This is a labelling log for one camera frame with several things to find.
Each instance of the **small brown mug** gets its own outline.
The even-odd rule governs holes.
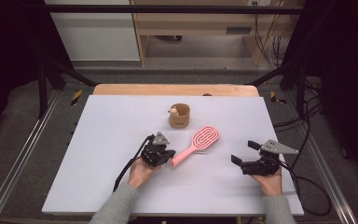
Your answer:
[[[172,109],[176,109],[177,113],[172,113]],[[168,122],[174,129],[183,129],[190,122],[190,107],[186,104],[174,104],[171,106],[170,117]]]

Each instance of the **white cabinet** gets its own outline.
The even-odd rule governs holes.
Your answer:
[[[128,0],[46,0],[47,5],[129,5]],[[71,61],[140,61],[130,13],[51,13]]]

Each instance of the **gray sleeve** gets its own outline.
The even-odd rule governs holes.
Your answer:
[[[289,202],[284,196],[263,197],[266,206],[266,221],[269,224],[296,223],[290,212]]]
[[[90,224],[126,224],[137,197],[137,189],[127,183],[120,185],[100,211],[94,215]]]

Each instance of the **hairbrush handle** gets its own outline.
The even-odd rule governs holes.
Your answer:
[[[185,151],[181,152],[179,155],[173,157],[173,159],[171,159],[171,166],[176,167],[179,163],[182,162],[182,160],[187,158],[195,150],[197,150],[197,148],[192,145],[191,147],[189,147]]]

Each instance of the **white table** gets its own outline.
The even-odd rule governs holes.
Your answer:
[[[190,105],[190,124],[175,130],[168,109]],[[144,139],[162,132],[168,149],[190,145],[194,132],[214,126],[221,137],[204,153],[190,155],[176,168],[165,164],[142,189],[136,216],[249,216],[265,213],[258,184],[230,161],[259,159],[247,141],[276,140],[263,98],[229,96],[91,96],[42,211],[88,215],[103,205],[118,174]],[[283,191],[292,213],[303,215],[293,182],[283,171]]]

